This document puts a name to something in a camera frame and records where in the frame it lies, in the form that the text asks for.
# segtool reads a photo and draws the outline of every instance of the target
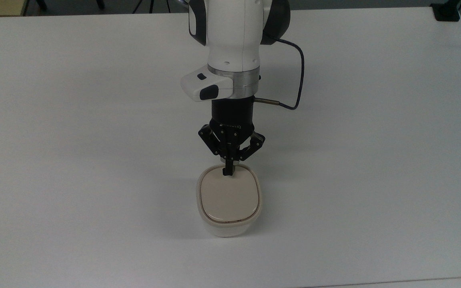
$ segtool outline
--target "black cable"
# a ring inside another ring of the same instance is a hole
[[[300,48],[298,45],[296,45],[293,42],[282,40],[280,38],[276,38],[275,36],[271,36],[271,35],[266,34],[266,33],[264,33],[264,34],[267,37],[269,37],[269,38],[271,38],[271,39],[273,39],[273,40],[275,40],[277,42],[284,43],[284,44],[287,44],[289,46],[295,47],[296,50],[298,50],[298,52],[300,53],[300,59],[302,61],[302,73],[300,74],[300,87],[298,88],[298,98],[297,98],[296,104],[294,106],[288,106],[288,105],[286,105],[286,104],[284,104],[282,102],[275,101],[275,100],[264,99],[264,98],[256,98],[255,102],[273,104],[273,105],[278,105],[278,106],[284,107],[284,108],[289,109],[289,110],[296,110],[296,108],[298,108],[298,104],[300,104],[300,98],[302,97],[303,77],[305,75],[305,57],[303,55],[302,48]]]
[[[138,2],[138,5],[136,5],[135,10],[133,10],[132,14],[136,13],[136,10],[138,9],[138,7],[140,7],[140,4],[141,4],[142,1],[143,0],[140,0],[140,2]]]

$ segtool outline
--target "silver flange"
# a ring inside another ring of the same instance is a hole
[[[207,69],[215,75],[228,77],[234,82],[234,93],[229,99],[242,99],[255,95],[259,90],[259,67],[244,72],[217,70],[211,66]]]

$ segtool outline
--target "floor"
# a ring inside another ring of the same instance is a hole
[[[178,0],[104,0],[106,8],[99,10],[95,0],[44,0],[47,11],[40,11],[36,0],[28,0],[25,16],[41,15],[86,15],[86,14],[131,14],[149,13],[150,2],[154,2],[153,13],[186,13],[187,9]],[[289,0],[291,9],[342,9],[380,7],[428,7],[433,2],[445,0]]]

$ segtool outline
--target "plastic container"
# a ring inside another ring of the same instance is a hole
[[[261,213],[261,188],[248,166],[238,164],[232,176],[225,165],[213,166],[198,180],[197,204],[206,229],[219,237],[245,232]]]

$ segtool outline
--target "black stand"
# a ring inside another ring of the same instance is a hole
[[[437,21],[442,22],[458,22],[460,14],[458,13],[457,6],[461,0],[449,0],[444,4],[431,4],[433,14]]]

